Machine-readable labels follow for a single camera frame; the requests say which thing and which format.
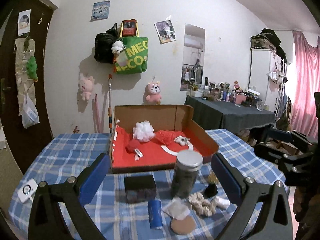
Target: table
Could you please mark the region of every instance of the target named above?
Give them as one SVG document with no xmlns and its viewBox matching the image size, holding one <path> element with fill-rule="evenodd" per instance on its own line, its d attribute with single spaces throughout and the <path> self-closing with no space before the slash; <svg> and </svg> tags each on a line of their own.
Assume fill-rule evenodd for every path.
<svg viewBox="0 0 320 240">
<path fill-rule="evenodd" d="M 193 120 L 203 129 L 227 129 L 236 134 L 244 129 L 275 124 L 275 114 L 255 107 L 236 106 L 225 101 L 207 101 L 187 96 L 185 105 L 194 108 Z"/>
<path fill-rule="evenodd" d="M 226 160 L 232 166 L 237 167 L 245 177 L 251 176 L 258 182 L 267 184 L 273 184 L 276 180 L 284 182 L 284 175 L 272 163 L 256 157 L 253 148 L 231 132 L 225 129 L 206 132 L 219 144 L 219 151 Z M 18 189 L 31 178 L 37 183 L 46 180 L 49 184 L 57 184 L 64 182 L 69 176 L 78 176 L 85 167 L 92 164 L 101 152 L 107 152 L 108 138 L 108 134 L 61 134 L 40 153 L 13 193 L 9 208 L 10 219 L 25 236 L 28 233 L 32 203 L 30 200 L 24 204 L 21 203 L 17 195 Z M 209 163 L 202 166 L 193 192 L 205 189 L 206 179 L 211 170 Z M 212 237 L 217 237 L 236 210 L 236 206 L 231 204 L 227 210 L 217 209 L 217 213 L 208 218 L 199 218 L 194 211 L 191 211 L 196 221 L 196 229 L 186 236 L 175 235 L 169 228 L 171 218 L 162 213 L 163 229 L 151 230 L 147 203 L 127 204 L 124 191 L 125 176 L 142 174 L 154 176 L 157 187 L 156 197 L 161 200 L 162 206 L 171 200 L 170 186 L 173 170 L 107 174 L 92 202 L 85 206 L 87 213 L 106 239 L 212 239 Z M 218 195 L 227 198 L 221 185 L 218 185 Z M 262 203 L 256 205 L 245 232 L 253 228 L 261 206 Z M 60 207 L 73 238 L 80 239 L 65 205 L 61 203 Z"/>
</svg>

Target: round cork coaster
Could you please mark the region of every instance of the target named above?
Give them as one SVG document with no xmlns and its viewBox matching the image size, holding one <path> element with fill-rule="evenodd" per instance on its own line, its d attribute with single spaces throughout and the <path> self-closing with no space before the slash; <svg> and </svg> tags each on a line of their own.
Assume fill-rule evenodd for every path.
<svg viewBox="0 0 320 240">
<path fill-rule="evenodd" d="M 187 235 L 196 228 L 196 223 L 191 216 L 187 216 L 184 220 L 172 219 L 170 227 L 178 235 Z"/>
</svg>

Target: gray tablecloth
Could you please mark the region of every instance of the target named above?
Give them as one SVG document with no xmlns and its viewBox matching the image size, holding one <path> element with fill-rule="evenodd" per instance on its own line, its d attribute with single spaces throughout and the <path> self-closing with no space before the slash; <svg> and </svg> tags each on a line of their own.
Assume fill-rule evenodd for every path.
<svg viewBox="0 0 320 240">
<path fill-rule="evenodd" d="M 243 129 L 264 127 L 275 123 L 275 114 L 255 107 L 235 106 L 231 102 L 207 101 L 187 96 L 185 105 L 192 106 L 193 120 L 205 130 L 227 129 L 238 133 Z"/>
</svg>

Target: pink curtain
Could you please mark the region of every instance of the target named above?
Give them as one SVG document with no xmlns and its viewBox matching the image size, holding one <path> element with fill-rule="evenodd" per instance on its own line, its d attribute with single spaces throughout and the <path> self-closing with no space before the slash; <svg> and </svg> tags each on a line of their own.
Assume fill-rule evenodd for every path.
<svg viewBox="0 0 320 240">
<path fill-rule="evenodd" d="M 293 31 L 296 52 L 296 97 L 292 104 L 292 128 L 317 138 L 318 119 L 314 92 L 320 91 L 320 37 L 316 48 L 309 45 L 302 32 Z"/>
</svg>

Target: cardboard box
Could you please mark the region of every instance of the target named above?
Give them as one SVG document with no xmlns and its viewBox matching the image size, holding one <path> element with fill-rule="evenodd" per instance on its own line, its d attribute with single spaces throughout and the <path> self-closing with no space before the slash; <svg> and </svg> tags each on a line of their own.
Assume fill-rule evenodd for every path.
<svg viewBox="0 0 320 240">
<path fill-rule="evenodd" d="M 217 143 L 205 130 L 192 120 L 193 107 L 191 106 L 115 106 L 114 117 L 115 120 L 120 120 L 118 123 L 120 128 L 116 128 L 116 124 L 114 124 L 110 140 L 109 152 L 113 173 L 156 171 L 174 168 L 176 156 L 161 150 L 160 145 L 158 152 L 148 151 L 148 144 L 149 146 L 155 146 L 155 142 L 141 144 L 143 149 L 139 148 L 139 150 L 144 156 L 138 161 L 135 160 L 134 154 L 130 154 L 125 150 L 127 143 L 132 139 L 132 129 L 136 126 L 137 122 L 147 120 L 154 128 L 154 132 L 159 130 L 176 131 L 177 135 L 185 135 L 190 138 L 194 149 L 203 156 L 204 163 L 210 162 L 212 155 L 219 149 Z M 177 143 L 172 143 L 168 148 L 177 148 L 179 146 Z"/>
</svg>

